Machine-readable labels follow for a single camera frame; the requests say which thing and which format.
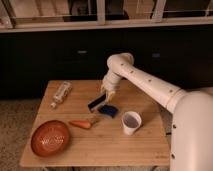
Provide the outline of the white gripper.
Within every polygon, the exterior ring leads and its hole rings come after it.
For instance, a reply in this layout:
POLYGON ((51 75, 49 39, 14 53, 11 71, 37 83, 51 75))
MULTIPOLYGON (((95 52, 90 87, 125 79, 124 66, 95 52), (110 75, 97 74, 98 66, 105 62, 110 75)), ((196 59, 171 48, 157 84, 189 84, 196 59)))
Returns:
POLYGON ((108 71, 101 84, 101 92, 106 95, 105 100, 111 101, 119 87, 121 77, 112 71, 108 71))

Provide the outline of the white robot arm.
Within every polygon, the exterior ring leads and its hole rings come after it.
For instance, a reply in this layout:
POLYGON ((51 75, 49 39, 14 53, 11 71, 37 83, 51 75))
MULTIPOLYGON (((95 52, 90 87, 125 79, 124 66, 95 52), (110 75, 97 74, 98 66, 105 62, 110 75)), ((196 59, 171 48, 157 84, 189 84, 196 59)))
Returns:
POLYGON ((133 66, 130 53, 111 55, 101 90, 110 101, 126 78, 172 115, 170 171, 213 171, 213 96, 184 89, 133 66))

